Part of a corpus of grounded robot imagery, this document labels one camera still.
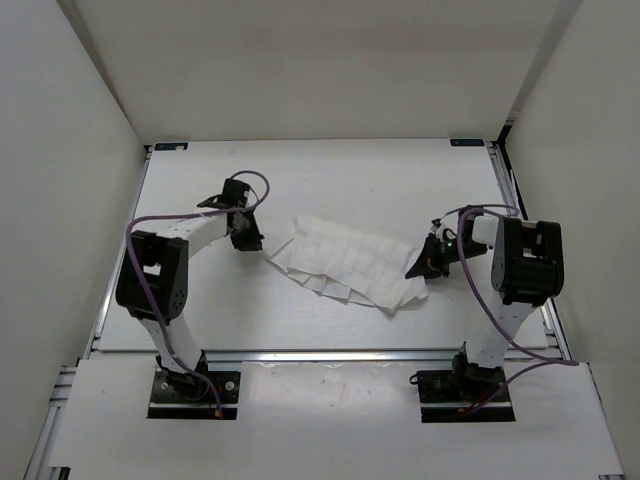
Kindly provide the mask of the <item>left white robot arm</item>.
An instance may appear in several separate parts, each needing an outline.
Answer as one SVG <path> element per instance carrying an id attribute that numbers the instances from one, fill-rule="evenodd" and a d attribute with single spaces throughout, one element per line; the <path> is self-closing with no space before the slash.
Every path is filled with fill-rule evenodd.
<path id="1" fill-rule="evenodd" d="M 223 238 L 240 252 L 263 249 L 255 206 L 249 203 L 253 194 L 253 188 L 241 182 L 230 193 L 204 200 L 194 213 L 139 217 L 126 233 L 116 302 L 147 330 L 160 368 L 177 374 L 175 388 L 188 400 L 202 398 L 210 386 L 209 375 L 199 369 L 202 350 L 183 314 L 189 261 Z"/>

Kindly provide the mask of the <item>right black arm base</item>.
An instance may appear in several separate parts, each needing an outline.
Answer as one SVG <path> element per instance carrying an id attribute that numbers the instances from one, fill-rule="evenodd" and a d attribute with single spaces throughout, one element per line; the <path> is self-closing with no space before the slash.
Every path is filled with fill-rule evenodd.
<path id="1" fill-rule="evenodd" d="M 458 352 L 445 370 L 418 370 L 409 377 L 418 389 L 421 422 L 509 423 L 516 420 L 501 366 L 479 367 Z"/>

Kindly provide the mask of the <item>white fabric skirt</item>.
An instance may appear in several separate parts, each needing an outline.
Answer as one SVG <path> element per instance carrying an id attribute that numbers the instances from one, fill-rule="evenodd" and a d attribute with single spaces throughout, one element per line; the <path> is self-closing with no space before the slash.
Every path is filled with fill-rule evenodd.
<path id="1" fill-rule="evenodd" d="M 298 214 L 265 241 L 266 259 L 289 279 L 324 297 L 395 315 L 429 295 L 405 277 L 419 249 L 393 238 Z"/>

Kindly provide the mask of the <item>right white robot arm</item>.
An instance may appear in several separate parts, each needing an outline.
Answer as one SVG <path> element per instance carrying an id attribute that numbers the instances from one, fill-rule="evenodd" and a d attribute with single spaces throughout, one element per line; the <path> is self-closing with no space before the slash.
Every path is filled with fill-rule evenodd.
<path id="1" fill-rule="evenodd" d="M 417 260 L 405 273 L 407 280 L 447 277 L 458 263 L 486 318 L 464 341 L 460 368 L 449 375 L 449 387 L 460 399 L 470 400 L 486 384 L 481 370 L 503 366 L 506 351 L 514 348 L 544 362 L 546 359 L 519 345 L 515 337 L 524 321 L 564 286 L 564 254 L 561 225 L 531 222 L 468 206 L 457 212 L 452 230 L 440 219 L 432 222 Z M 484 299 L 471 275 L 469 261 L 490 253 L 492 294 Z"/>

